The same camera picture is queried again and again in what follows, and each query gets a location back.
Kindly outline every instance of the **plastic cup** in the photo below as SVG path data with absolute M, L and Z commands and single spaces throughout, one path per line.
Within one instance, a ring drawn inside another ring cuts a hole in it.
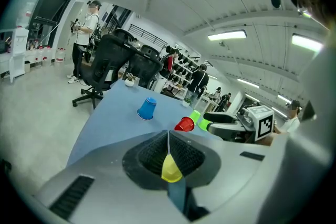
M 206 128 L 207 128 L 207 126 L 208 126 L 209 123 L 212 123 L 212 121 L 208 121 L 206 119 L 202 119 L 201 122 L 198 123 L 198 126 L 202 130 L 206 131 Z
M 170 154 L 164 159 L 161 178 L 169 183 L 175 183 L 182 178 L 182 173 Z
M 198 122 L 198 119 L 200 118 L 201 114 L 197 111 L 197 110 L 194 110 L 189 118 L 192 119 L 194 121 L 194 124 L 196 125 L 196 123 Z
M 195 123 L 189 117 L 183 117 L 181 121 L 175 126 L 174 130 L 189 132 L 192 131 L 195 127 Z
M 156 100 L 148 97 L 138 109 L 138 116 L 143 120 L 149 121 L 154 117 L 154 110 L 156 107 Z

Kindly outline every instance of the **red cup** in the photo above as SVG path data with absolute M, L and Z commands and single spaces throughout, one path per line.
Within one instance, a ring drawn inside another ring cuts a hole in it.
M 183 117 L 181 121 L 175 126 L 174 130 L 189 132 L 192 131 L 195 127 L 195 123 L 189 117 Z

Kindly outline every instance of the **green cup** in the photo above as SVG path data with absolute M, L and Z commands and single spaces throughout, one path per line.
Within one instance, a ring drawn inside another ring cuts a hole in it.
M 190 114 L 189 118 L 192 119 L 194 121 L 194 124 L 196 125 L 200 116 L 201 116 L 201 114 L 197 110 L 194 110 Z
M 206 119 L 202 119 L 201 122 L 199 122 L 198 126 L 202 130 L 206 131 L 206 127 L 208 126 L 209 123 L 212 123 L 212 121 L 208 121 Z

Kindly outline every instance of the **floor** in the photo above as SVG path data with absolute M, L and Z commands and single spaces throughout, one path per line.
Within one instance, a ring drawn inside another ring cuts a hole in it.
M 0 81 L 0 156 L 11 162 L 14 184 L 32 195 L 65 168 L 93 112 L 90 101 L 72 106 L 88 86 L 68 84 L 71 72 L 72 65 L 53 64 L 31 68 L 13 84 L 9 78 Z

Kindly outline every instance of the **chair base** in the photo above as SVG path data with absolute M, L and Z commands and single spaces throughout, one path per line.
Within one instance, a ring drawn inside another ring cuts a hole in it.
M 93 109 L 95 109 L 96 108 L 96 98 L 99 99 L 99 100 L 103 99 L 102 90 L 101 91 L 95 91 L 92 87 L 89 88 L 88 90 L 80 89 L 80 94 L 85 94 L 85 95 L 82 96 L 82 97 L 73 99 L 73 101 L 72 101 L 72 106 L 73 107 L 77 106 L 77 102 L 78 101 L 83 101 L 83 100 L 91 99 L 92 100 Z

